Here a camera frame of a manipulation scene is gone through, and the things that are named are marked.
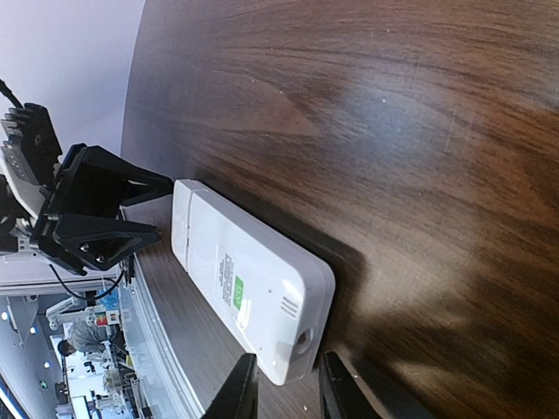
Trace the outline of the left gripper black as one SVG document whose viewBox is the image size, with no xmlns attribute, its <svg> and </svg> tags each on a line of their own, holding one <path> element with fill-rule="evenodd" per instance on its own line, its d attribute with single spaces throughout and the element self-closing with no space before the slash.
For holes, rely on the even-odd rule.
<svg viewBox="0 0 559 419">
<path fill-rule="evenodd" d="M 174 183 L 100 146 L 71 147 L 46 197 L 31 245 L 78 276 L 107 271 L 162 238 L 157 227 L 119 218 L 122 206 L 167 196 Z"/>
</svg>

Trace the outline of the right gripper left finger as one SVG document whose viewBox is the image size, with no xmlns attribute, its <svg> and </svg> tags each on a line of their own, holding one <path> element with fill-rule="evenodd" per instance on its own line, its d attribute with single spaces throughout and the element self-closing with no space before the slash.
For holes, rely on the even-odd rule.
<svg viewBox="0 0 559 419">
<path fill-rule="evenodd" d="M 257 370 L 257 356 L 243 354 L 206 409 L 203 419 L 257 418 L 259 402 Z"/>
</svg>

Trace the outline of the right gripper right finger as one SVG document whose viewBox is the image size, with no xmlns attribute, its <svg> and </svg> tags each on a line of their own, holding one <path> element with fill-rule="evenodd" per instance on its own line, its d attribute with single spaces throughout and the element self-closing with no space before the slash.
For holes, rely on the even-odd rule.
<svg viewBox="0 0 559 419">
<path fill-rule="evenodd" d="M 403 385 L 374 369 L 369 399 L 340 356 L 326 352 L 319 372 L 322 418 L 431 418 L 432 412 Z"/>
</svg>

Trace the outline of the white remote control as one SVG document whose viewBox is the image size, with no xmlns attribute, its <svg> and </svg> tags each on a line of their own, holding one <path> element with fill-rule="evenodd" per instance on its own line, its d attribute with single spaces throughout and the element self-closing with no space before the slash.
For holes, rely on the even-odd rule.
<svg viewBox="0 0 559 419">
<path fill-rule="evenodd" d="M 268 380 L 308 374 L 335 294 L 331 267 L 206 185 L 188 239 L 187 274 Z"/>
</svg>

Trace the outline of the white battery cover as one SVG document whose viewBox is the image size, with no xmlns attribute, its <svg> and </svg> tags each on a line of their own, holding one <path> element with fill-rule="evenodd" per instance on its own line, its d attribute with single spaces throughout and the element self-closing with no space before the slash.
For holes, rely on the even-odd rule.
<svg viewBox="0 0 559 419">
<path fill-rule="evenodd" d="M 196 180 L 180 179 L 174 183 L 171 215 L 171 249 L 185 271 L 188 259 L 190 206 L 194 194 L 204 185 Z"/>
</svg>

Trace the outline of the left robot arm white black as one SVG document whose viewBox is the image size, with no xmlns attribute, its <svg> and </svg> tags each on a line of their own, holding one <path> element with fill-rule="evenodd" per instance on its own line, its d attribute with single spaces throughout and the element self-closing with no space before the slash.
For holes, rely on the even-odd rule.
<svg viewBox="0 0 559 419">
<path fill-rule="evenodd" d="M 75 275 L 108 271 L 133 253 L 157 243 L 154 225 L 125 221 L 123 207 L 167 196 L 173 182 L 137 167 L 100 146 L 72 146 L 50 185 L 35 185 L 38 213 L 20 203 L 7 175 L 1 177 L 2 251 L 17 237 Z"/>
</svg>

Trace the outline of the front aluminium rail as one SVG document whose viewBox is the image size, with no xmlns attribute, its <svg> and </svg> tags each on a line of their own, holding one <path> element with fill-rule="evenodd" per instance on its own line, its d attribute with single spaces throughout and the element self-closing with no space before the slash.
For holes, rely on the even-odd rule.
<svg viewBox="0 0 559 419">
<path fill-rule="evenodd" d="M 162 240 L 132 256 L 131 284 L 121 293 L 125 335 L 142 388 L 158 418 L 200 418 L 196 371 L 201 354 L 204 300 L 176 260 L 170 244 L 172 199 L 124 209 L 128 221 L 153 224 Z"/>
</svg>

